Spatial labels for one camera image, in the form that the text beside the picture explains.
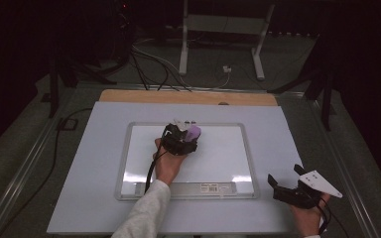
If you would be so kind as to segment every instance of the barcode label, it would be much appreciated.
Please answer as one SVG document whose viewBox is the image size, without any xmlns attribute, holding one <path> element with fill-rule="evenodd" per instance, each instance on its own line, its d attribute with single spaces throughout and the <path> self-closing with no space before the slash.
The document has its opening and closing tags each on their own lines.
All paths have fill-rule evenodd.
<svg viewBox="0 0 381 238">
<path fill-rule="evenodd" d="M 218 192 L 218 183 L 201 183 L 200 192 Z"/>
</svg>

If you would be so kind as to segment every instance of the hand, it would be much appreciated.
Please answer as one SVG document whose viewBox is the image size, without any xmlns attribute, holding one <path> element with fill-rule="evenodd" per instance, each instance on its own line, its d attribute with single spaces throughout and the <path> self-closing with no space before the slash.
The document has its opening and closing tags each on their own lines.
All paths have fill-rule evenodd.
<svg viewBox="0 0 381 238">
<path fill-rule="evenodd" d="M 325 202 L 328 202 L 330 195 L 323 193 L 321 198 Z M 323 202 L 323 200 L 319 202 L 319 207 L 322 209 L 325 206 L 325 202 Z M 311 209 L 302 209 L 290 205 L 290 208 L 293 212 L 293 216 L 295 217 L 297 229 L 303 237 L 319 235 L 321 213 L 317 207 Z"/>
<path fill-rule="evenodd" d="M 161 139 L 156 139 L 156 147 L 159 148 Z M 159 157 L 156 161 L 156 178 L 170 185 L 178 175 L 181 164 L 188 155 L 174 156 L 167 152 L 163 147 L 160 148 Z"/>
</svg>

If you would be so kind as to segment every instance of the sleeve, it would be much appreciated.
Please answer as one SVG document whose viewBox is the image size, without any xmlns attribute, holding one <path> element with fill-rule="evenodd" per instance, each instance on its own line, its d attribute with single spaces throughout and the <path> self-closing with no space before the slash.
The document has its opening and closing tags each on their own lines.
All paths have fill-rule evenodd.
<svg viewBox="0 0 381 238">
<path fill-rule="evenodd" d="M 160 180 L 154 180 L 112 238 L 157 237 L 170 197 L 169 187 Z"/>
</svg>

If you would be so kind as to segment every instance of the small whiteboard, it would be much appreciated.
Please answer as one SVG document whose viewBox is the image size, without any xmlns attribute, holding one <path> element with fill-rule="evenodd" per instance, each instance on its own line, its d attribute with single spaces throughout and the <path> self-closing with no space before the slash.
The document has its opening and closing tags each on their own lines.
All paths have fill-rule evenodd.
<svg viewBox="0 0 381 238">
<path fill-rule="evenodd" d="M 129 124 L 121 158 L 115 197 L 139 199 L 144 195 L 148 169 L 169 123 Z M 172 199 L 256 198 L 259 189 L 252 170 L 244 127 L 239 123 L 197 124 L 197 149 L 184 160 L 171 184 Z"/>
</svg>

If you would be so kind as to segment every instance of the floor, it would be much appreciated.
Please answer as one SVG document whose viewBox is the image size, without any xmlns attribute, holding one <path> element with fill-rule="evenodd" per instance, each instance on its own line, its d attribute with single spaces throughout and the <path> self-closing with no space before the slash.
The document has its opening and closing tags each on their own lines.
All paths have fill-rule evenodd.
<svg viewBox="0 0 381 238">
<path fill-rule="evenodd" d="M 261 52 L 266 79 L 258 81 L 250 55 L 256 39 L 240 36 L 227 38 L 230 40 L 225 42 L 215 36 L 198 35 L 189 41 L 188 74 L 183 77 L 175 74 L 176 79 L 170 74 L 162 89 L 184 90 L 182 85 L 186 85 L 190 90 L 263 93 L 296 78 L 315 45 L 315 39 L 305 37 L 268 36 Z M 61 86 L 61 108 L 54 119 L 48 118 L 50 105 L 41 102 L 42 96 L 48 92 L 49 77 L 37 83 L 38 96 L 0 138 L 0 237 L 60 237 L 47 234 L 46 229 L 89 111 L 75 114 L 78 119 L 75 130 L 58 134 L 56 126 L 59 118 L 92 107 L 105 88 L 145 89 L 144 84 L 148 83 L 149 89 L 157 89 L 165 80 L 165 68 L 154 60 L 143 59 L 140 53 L 157 57 L 169 65 L 171 71 L 175 71 L 172 65 L 179 65 L 181 40 L 168 38 L 157 42 L 142 38 L 134 44 L 133 50 L 142 72 L 148 78 L 140 78 L 133 58 L 120 70 L 107 75 L 109 80 L 117 82 L 114 86 L 102 85 L 79 73 L 77 88 Z M 224 65 L 231 67 L 230 73 L 223 72 Z M 349 237 L 381 237 L 381 174 L 373 157 L 336 91 L 332 93 L 331 131 L 323 129 L 318 119 L 320 99 L 306 101 L 303 98 L 308 85 L 308 82 L 304 83 L 276 96 L 288 119 L 305 168 L 318 170 L 344 194 L 344 198 L 334 198 L 329 203 L 341 225 L 334 219 L 322 237 L 344 237 L 342 227 Z M 31 171 L 15 177 L 26 161 L 30 163 L 24 166 L 31 167 Z M 2 200 L 8 185 L 17 188 L 13 190 L 18 196 L 16 200 Z M 265 234 L 253 237 L 297 235 Z"/>
</svg>

